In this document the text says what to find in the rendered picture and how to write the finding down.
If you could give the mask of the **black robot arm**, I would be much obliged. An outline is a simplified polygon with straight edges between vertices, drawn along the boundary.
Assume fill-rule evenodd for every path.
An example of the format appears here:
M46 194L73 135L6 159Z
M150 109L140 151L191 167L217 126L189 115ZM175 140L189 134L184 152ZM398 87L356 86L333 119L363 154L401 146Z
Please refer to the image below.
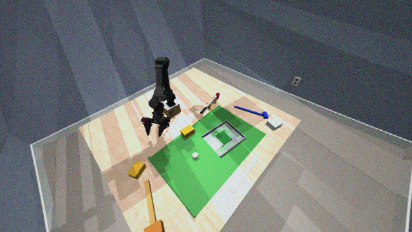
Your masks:
M164 111L164 101L167 100L166 105L172 107L176 105L174 100L176 99L175 94L170 88L168 67L169 59L167 57L157 57L154 60L155 70L156 70L156 89L152 99L149 101L149 106L154 109L154 111ZM159 120L163 124L170 122L170 117L164 117L164 114L156 116L156 121Z

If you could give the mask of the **green flat mat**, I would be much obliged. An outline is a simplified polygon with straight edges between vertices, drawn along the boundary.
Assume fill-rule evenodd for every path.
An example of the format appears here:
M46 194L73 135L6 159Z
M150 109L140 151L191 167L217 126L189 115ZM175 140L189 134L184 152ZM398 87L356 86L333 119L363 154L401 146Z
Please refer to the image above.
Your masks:
M247 138L220 157L202 135L225 120ZM150 158L197 216L266 133L219 105L192 127L195 133L180 134Z

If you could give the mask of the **white rectangular block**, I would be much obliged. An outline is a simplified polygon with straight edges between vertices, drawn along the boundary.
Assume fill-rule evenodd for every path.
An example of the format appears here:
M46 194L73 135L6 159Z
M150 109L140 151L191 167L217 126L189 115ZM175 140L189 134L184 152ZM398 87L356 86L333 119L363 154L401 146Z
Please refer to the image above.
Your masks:
M266 125L271 128L273 131L275 131L276 129L280 128L282 126L282 122L277 119L276 117L271 118L270 120L268 120L266 122Z

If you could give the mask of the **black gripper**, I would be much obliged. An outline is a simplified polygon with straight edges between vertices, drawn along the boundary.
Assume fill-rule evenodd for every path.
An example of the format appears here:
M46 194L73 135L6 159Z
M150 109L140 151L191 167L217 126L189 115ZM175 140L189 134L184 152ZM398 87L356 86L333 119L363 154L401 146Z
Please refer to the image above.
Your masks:
M169 122L167 124L163 124L161 123L159 120L155 120L156 116L158 115L158 113L160 113L160 115L163 114L162 111L154 111L152 112L153 114L153 118L149 118L149 117L142 117L140 122L143 122L144 128L145 128L145 132L146 134L149 136L150 131L151 131L151 126L153 125L152 123L155 124L159 124L160 126L158 127L158 136L161 137L164 129L169 127Z

